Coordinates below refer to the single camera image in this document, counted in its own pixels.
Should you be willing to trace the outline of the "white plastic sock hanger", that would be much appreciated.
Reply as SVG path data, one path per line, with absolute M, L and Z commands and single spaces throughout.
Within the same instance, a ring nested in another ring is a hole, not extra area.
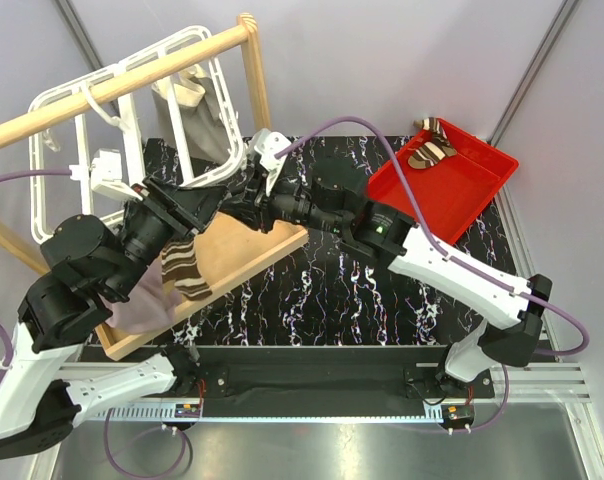
M 148 66 L 155 60 L 164 58 L 172 53 L 183 52 L 187 48 L 197 46 L 209 39 L 219 41 L 222 39 L 222 35 L 213 35 L 203 26 L 187 27 L 117 63 L 41 93 L 32 101 L 29 111 L 31 113 L 39 111 L 77 93 L 85 96 L 92 87 L 102 86 L 105 82 L 118 78 L 138 67 Z M 204 174 L 197 176 L 193 173 L 180 110 L 174 92 L 173 84 L 175 82 L 166 74 L 152 84 L 154 91 L 166 91 L 167 98 L 165 104 L 168 112 L 169 130 L 176 142 L 175 149 L 180 162 L 181 178 L 183 179 L 182 185 L 184 187 L 214 185 L 246 167 L 245 144 L 237 122 L 238 114 L 233 108 L 221 65 L 214 54 L 208 55 L 207 60 L 207 73 L 213 80 L 220 108 L 220 120 L 226 128 L 230 149 L 229 158 L 224 164 Z M 131 93 L 123 94 L 117 98 L 117 103 L 120 114 L 111 116 L 97 103 L 95 98 L 88 100 L 90 108 L 107 124 L 118 129 L 122 134 L 124 151 L 120 152 L 120 154 L 122 158 L 123 182 L 131 187 L 133 184 L 141 182 L 145 176 L 142 137 L 133 95 Z M 74 117 L 74 124 L 78 147 L 78 163 L 76 165 L 88 165 L 96 154 L 93 156 L 89 154 L 86 115 L 83 113 L 76 115 Z M 81 201 L 81 209 L 84 214 L 92 214 L 94 212 L 93 200 L 88 205 L 84 205 Z

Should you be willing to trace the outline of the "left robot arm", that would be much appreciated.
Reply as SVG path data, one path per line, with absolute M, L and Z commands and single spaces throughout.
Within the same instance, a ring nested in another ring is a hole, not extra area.
M 0 460 L 45 451 L 110 408 L 148 395 L 185 396 L 197 386 L 196 361 L 184 347 L 97 379 L 57 376 L 111 317 L 110 305 L 128 302 L 163 248 L 204 232 L 229 195 L 222 185 L 182 188 L 152 176 L 133 190 L 118 231 L 94 215 L 76 215 L 41 245 L 50 270 L 21 302 L 0 369 Z

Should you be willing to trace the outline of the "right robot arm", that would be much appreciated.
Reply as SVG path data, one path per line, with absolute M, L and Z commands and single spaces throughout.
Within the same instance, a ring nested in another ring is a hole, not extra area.
M 350 164 L 316 165 L 308 186 L 272 182 L 257 168 L 244 187 L 232 189 L 221 210 L 263 233 L 281 220 L 334 234 L 357 261 L 419 280 L 479 313 L 481 324 L 449 345 L 433 372 L 413 382 L 417 393 L 454 397 L 497 364 L 527 366 L 551 281 L 505 274 L 456 250 L 412 217 L 370 198 L 367 184 Z

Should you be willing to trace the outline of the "brown striped sock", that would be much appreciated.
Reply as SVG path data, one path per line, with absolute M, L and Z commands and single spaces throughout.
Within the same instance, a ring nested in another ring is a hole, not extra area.
M 212 295 L 201 275 L 194 238 L 169 243 L 161 252 L 162 278 L 189 301 L 201 301 Z
M 431 133 L 431 139 L 418 147 L 408 159 L 408 165 L 415 170 L 426 170 L 436 166 L 444 159 L 453 157 L 457 150 L 436 117 L 427 117 L 415 121 L 414 125 Z

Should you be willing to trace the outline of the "lilac sock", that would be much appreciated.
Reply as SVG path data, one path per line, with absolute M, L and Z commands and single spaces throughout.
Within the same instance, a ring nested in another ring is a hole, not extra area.
M 106 324 L 127 334 L 170 327 L 174 323 L 175 309 L 181 303 L 181 294 L 173 286 L 164 286 L 161 260 L 156 258 L 129 294 L 128 302 L 104 301 L 112 312 Z

